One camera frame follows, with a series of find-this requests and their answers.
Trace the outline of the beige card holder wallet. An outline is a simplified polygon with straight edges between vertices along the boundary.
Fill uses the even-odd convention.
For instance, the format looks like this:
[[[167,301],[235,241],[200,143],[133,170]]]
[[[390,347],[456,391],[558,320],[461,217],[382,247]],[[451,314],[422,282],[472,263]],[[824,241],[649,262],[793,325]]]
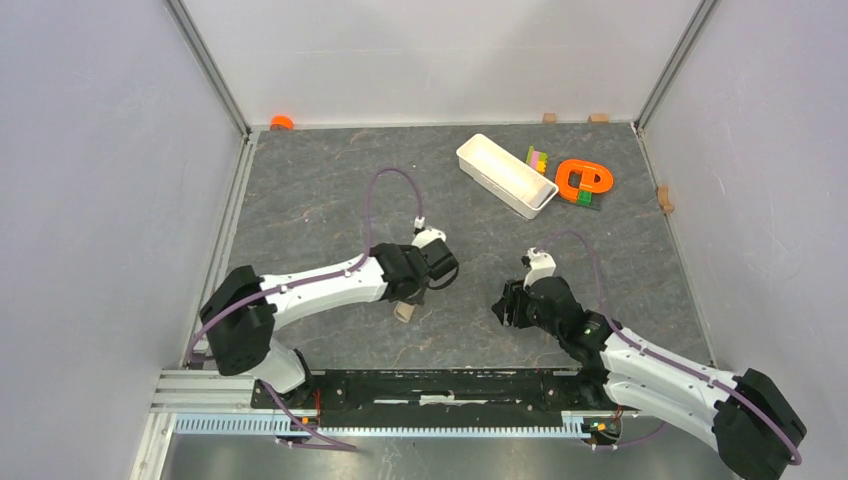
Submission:
[[[394,315],[397,320],[403,323],[409,323],[415,313],[416,306],[405,302],[397,302],[394,308]]]

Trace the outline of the white plastic bin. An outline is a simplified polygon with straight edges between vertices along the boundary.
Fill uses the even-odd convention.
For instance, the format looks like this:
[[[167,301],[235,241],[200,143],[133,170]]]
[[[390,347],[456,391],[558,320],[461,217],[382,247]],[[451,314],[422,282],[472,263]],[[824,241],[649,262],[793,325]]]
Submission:
[[[456,155],[463,172],[527,220],[559,193],[553,181],[481,133],[463,143]]]

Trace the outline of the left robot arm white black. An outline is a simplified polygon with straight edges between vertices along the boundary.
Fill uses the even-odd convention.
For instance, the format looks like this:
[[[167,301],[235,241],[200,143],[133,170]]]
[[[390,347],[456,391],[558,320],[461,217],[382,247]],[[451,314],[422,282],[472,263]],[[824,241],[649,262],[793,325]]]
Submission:
[[[200,334],[219,375],[248,374],[288,406],[302,407],[313,397],[314,381],[299,351],[276,340],[278,330],[347,305],[420,305],[427,291],[449,286],[458,272],[458,259],[437,231],[422,231],[410,244],[380,243],[349,260],[295,274],[259,275],[241,266],[200,309]]]

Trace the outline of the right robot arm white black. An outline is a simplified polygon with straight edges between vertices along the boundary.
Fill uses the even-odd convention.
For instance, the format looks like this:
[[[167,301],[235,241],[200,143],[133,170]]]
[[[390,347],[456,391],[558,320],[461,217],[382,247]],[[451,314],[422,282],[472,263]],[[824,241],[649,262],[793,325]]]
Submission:
[[[660,419],[711,447],[742,479],[778,479],[799,462],[807,428],[758,370],[718,370],[653,345],[584,308],[561,277],[508,281],[491,310],[504,326],[554,337],[580,364],[577,392],[591,408],[611,401]]]

